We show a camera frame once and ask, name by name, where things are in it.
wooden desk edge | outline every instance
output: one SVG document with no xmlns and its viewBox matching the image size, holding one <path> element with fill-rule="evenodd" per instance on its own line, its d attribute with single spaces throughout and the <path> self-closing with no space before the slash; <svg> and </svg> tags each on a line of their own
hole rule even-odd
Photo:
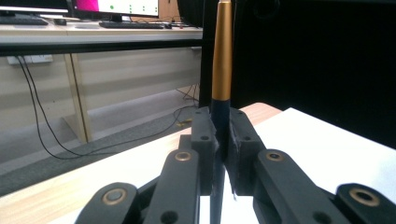
<svg viewBox="0 0 396 224">
<path fill-rule="evenodd" d="M 241 108 L 241 110 L 247 114 L 253 125 L 257 125 L 281 112 L 262 103 L 249 105 Z M 159 154 L 158 158 L 153 160 L 157 163 L 155 165 L 157 166 L 156 169 L 161 171 L 166 155 L 177 148 L 179 136 L 190 132 L 191 129 L 186 129 L 170 134 L 143 146 L 136 147 L 134 150 L 127 150 L 64 175 L 53 177 L 29 188 L 8 194 L 0 198 L 0 220 L 2 223 L 48 223 L 76 211 L 83 207 L 91 196 L 99 188 L 103 187 L 106 182 L 117 181 L 117 177 L 115 177 L 116 180 L 103 180 L 102 172 L 111 167 L 108 166 L 109 164 L 119 165 L 125 162 L 126 157 L 128 161 L 133 159 L 130 156 L 128 157 L 128 155 L 135 153 L 149 154 L 152 148 L 158 150 L 155 146 L 161 146 L 161 151 L 155 153 L 156 155 Z"/>
</svg>

black keyboard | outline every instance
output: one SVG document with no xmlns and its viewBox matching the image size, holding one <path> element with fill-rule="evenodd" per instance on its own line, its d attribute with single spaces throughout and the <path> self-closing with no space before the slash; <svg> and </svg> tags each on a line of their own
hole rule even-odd
<svg viewBox="0 0 396 224">
<path fill-rule="evenodd" d="M 0 17 L 2 25 L 48 25 L 46 21 L 36 18 Z"/>
<path fill-rule="evenodd" d="M 101 21 L 99 25 L 107 29 L 163 29 L 163 24 L 147 22 Z"/>
</svg>

black and gold stick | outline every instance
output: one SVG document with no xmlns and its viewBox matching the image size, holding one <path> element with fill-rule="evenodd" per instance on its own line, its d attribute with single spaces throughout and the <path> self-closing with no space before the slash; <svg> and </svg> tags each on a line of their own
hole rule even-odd
<svg viewBox="0 0 396 224">
<path fill-rule="evenodd" d="M 229 122 L 231 77 L 233 68 L 232 50 L 232 3 L 220 0 L 216 24 L 215 50 L 213 59 L 212 102 L 210 114 L 216 128 L 219 150 L 216 152 L 213 190 L 210 197 L 210 223 L 220 224 L 222 195 L 224 189 L 223 165 L 227 150 Z"/>
</svg>

wall socket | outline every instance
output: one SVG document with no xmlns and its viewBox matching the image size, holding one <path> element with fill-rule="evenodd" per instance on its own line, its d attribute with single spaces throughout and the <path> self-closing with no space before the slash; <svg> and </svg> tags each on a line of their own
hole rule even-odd
<svg viewBox="0 0 396 224">
<path fill-rule="evenodd" d="M 27 63 L 51 63 L 53 62 L 52 55 L 25 55 L 23 56 Z M 9 64 L 20 64 L 16 57 L 7 57 Z"/>
</svg>

monitor screen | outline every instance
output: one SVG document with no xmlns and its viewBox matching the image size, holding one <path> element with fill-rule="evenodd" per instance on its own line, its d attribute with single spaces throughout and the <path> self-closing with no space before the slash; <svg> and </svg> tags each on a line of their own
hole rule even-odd
<svg viewBox="0 0 396 224">
<path fill-rule="evenodd" d="M 158 18 L 159 0 L 74 0 L 74 10 L 102 15 Z"/>
<path fill-rule="evenodd" d="M 1 14 L 67 14 L 66 0 L 0 0 Z"/>
</svg>

